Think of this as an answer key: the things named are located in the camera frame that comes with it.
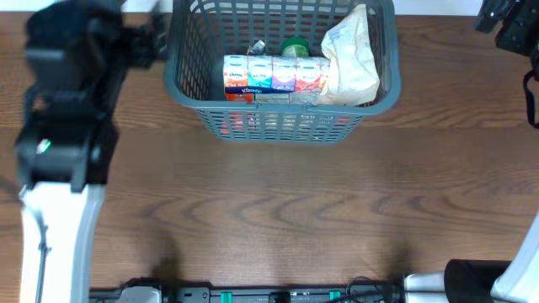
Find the tissue pack multipack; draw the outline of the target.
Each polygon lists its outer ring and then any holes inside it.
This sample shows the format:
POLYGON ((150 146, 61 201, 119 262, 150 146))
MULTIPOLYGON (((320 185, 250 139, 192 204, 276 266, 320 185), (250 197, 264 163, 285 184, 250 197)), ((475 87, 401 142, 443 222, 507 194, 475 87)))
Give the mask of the tissue pack multipack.
POLYGON ((225 93, 321 93, 330 67, 325 57, 223 57, 225 93))

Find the red spaghetti packet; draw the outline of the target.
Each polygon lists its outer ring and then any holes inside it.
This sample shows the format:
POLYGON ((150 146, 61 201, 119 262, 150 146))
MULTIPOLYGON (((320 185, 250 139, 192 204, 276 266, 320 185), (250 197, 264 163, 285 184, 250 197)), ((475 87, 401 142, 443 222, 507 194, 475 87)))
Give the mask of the red spaghetti packet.
POLYGON ((246 102, 248 104, 296 104, 315 105, 319 93, 226 93, 227 101, 246 102))

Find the gold coffee bag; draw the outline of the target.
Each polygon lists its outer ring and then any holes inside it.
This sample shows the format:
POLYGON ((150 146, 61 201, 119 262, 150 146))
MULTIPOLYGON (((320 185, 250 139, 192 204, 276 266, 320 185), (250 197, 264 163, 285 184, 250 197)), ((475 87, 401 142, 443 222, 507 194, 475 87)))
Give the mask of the gold coffee bag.
POLYGON ((253 45, 249 46, 248 56, 264 56, 266 54, 266 44, 262 40, 258 40, 253 45))

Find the green lid jar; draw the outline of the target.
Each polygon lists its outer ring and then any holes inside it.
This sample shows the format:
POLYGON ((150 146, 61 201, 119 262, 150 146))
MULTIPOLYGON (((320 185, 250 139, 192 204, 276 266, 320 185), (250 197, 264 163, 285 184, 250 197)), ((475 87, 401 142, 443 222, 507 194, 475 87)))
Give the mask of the green lid jar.
POLYGON ((290 58, 309 57, 309 45, 307 41, 301 37, 294 36, 288 38, 282 44, 281 55, 290 58))

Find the snack bag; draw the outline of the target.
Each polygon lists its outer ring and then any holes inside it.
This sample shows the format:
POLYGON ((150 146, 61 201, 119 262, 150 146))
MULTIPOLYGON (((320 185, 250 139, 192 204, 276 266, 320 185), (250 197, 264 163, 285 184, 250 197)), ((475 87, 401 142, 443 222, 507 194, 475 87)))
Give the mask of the snack bag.
POLYGON ((380 78, 371 49, 366 5, 357 5, 328 30, 321 49, 330 64, 320 104, 357 106, 376 98, 380 78))

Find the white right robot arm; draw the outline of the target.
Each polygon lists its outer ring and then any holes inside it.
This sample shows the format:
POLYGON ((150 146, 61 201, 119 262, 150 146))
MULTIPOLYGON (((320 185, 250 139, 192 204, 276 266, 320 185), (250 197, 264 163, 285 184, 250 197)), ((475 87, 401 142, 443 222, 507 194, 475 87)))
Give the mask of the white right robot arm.
MULTIPOLYGON (((529 88, 538 80, 538 0, 488 0, 478 13, 475 30, 489 33, 497 23, 496 47, 530 59, 523 77, 526 119, 538 128, 538 97, 529 88)), ((392 288, 400 302, 537 302, 538 219, 535 218, 510 262, 452 259, 442 272, 410 274, 392 288)))

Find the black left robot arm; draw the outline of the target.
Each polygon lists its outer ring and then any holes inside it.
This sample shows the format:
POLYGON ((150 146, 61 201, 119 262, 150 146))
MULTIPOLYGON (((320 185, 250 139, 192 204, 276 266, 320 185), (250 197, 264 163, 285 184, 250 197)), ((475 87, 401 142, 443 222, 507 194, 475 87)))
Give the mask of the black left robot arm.
POLYGON ((165 20, 124 24, 119 1, 60 1, 26 24, 35 82, 16 142, 23 227, 19 298, 87 302, 94 231, 119 132, 114 112, 132 68, 166 56, 165 20))

